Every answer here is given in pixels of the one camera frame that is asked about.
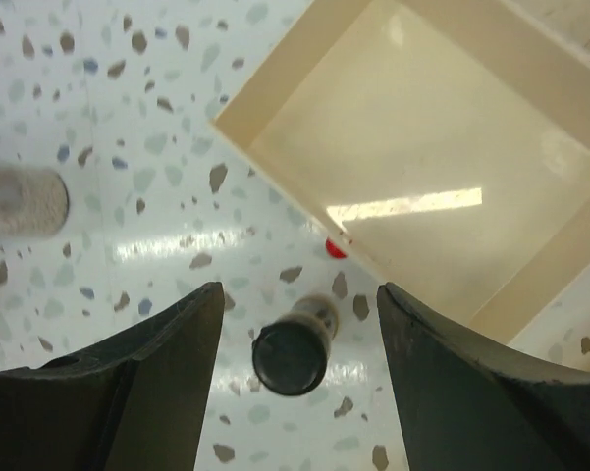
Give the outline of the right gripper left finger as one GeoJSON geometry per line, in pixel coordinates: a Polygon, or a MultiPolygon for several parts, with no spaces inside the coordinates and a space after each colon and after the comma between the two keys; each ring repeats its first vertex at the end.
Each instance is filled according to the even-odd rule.
{"type": "Polygon", "coordinates": [[[190,470],[224,317],[207,283],[118,334],[0,372],[0,470],[190,470]]]}

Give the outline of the dark spice shaker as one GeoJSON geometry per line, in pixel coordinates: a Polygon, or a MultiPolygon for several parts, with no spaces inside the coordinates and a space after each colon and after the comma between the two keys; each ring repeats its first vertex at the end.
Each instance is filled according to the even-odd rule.
{"type": "Polygon", "coordinates": [[[315,390],[325,377],[338,329],[338,310],[328,297],[299,299],[252,342],[251,362],[259,382],[286,397],[315,390]]]}

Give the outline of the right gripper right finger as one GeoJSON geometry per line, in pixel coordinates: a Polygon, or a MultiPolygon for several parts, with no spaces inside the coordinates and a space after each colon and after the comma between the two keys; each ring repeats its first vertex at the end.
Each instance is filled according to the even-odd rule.
{"type": "Polygon", "coordinates": [[[377,306],[412,470],[590,470],[590,373],[521,353],[392,283],[377,306]]]}

